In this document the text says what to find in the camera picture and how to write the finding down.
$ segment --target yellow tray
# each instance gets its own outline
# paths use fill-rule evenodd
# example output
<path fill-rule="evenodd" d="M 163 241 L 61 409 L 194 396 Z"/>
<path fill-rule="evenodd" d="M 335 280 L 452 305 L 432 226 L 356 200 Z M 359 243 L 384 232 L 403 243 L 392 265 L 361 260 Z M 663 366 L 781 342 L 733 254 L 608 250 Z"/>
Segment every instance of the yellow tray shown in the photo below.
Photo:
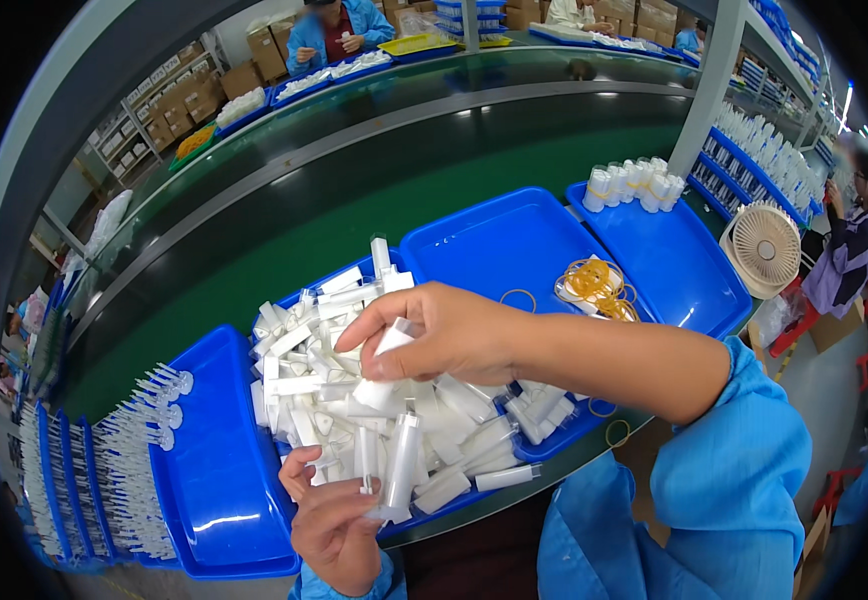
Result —
<path fill-rule="evenodd" d="M 503 35 L 500 39 L 496 39 L 495 41 L 482 41 L 477 44 L 477 46 L 479 48 L 503 48 L 504 46 L 511 45 L 511 42 L 513 42 L 513 40 L 510 37 Z M 462 48 L 464 47 L 463 43 L 458 43 L 457 45 Z"/>
<path fill-rule="evenodd" d="M 402 57 L 405 54 L 434 50 L 435 48 L 447 48 L 448 46 L 455 45 L 457 44 L 440 37 L 437 33 L 421 33 L 420 35 L 409 35 L 401 39 L 385 41 L 382 44 L 377 44 L 377 47 L 392 57 Z"/>

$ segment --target blue sleeve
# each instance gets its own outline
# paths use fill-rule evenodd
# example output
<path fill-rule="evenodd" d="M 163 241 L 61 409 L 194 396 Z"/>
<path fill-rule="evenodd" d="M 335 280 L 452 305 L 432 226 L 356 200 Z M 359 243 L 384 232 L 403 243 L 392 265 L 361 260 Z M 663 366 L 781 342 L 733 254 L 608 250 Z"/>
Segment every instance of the blue sleeve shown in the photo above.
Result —
<path fill-rule="evenodd" d="M 298 48 L 310 48 L 305 43 L 304 34 L 301 31 L 305 29 L 304 21 L 298 22 L 291 28 L 291 35 L 287 38 L 287 72 L 291 77 L 307 73 L 311 67 L 311 61 L 298 62 Z"/>
<path fill-rule="evenodd" d="M 723 598 L 790 597 L 804 527 L 794 508 L 812 441 L 750 348 L 726 340 L 728 384 L 660 449 L 651 473 L 665 550 Z"/>
<path fill-rule="evenodd" d="M 387 22 L 387 18 L 373 2 L 365 1 L 361 5 L 367 5 L 364 17 L 367 18 L 368 30 L 364 31 L 364 46 L 373 49 L 377 48 L 378 44 L 391 42 L 394 39 L 394 26 Z"/>
<path fill-rule="evenodd" d="M 407 600 L 404 573 L 395 569 L 387 552 L 380 552 L 380 574 L 370 591 L 359 596 L 364 600 Z M 287 594 L 288 600 L 350 600 L 350 596 L 337 592 L 325 583 L 306 562 L 300 565 L 300 574 Z"/>

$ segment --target white wall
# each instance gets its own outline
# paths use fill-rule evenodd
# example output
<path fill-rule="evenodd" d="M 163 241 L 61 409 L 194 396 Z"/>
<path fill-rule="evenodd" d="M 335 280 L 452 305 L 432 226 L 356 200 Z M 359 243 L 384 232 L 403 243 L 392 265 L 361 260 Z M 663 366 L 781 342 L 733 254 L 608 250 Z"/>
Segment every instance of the white wall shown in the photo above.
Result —
<path fill-rule="evenodd" d="M 221 47 L 227 54 L 231 68 L 251 57 L 247 40 L 247 29 L 251 21 L 259 17 L 273 16 L 278 19 L 293 17 L 304 5 L 304 0 L 261 0 L 218 23 L 215 29 L 221 38 Z"/>

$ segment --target yellow basket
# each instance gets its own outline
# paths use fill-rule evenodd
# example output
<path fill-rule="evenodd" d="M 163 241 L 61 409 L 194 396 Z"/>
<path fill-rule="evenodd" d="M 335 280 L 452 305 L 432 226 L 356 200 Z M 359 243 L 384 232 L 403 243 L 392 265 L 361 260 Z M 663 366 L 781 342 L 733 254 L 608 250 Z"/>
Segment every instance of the yellow basket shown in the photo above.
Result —
<path fill-rule="evenodd" d="M 437 33 L 421 33 L 420 35 L 409 35 L 407 37 L 402 37 L 401 39 L 385 41 L 382 44 L 377 44 L 377 47 L 392 57 L 402 57 L 405 54 L 434 50 L 435 48 L 447 48 L 448 46 L 456 45 L 457 44 L 454 42 L 440 37 Z"/>

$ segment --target beige fan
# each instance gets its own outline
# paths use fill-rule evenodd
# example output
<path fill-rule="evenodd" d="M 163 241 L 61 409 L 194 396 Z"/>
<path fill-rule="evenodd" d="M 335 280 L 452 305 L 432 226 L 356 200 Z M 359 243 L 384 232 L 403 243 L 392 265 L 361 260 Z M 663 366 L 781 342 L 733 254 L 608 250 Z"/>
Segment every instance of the beige fan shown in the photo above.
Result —
<path fill-rule="evenodd" d="M 741 207 L 724 229 L 720 245 L 755 298 L 774 298 L 797 277 L 801 236 L 797 225 L 773 202 Z"/>

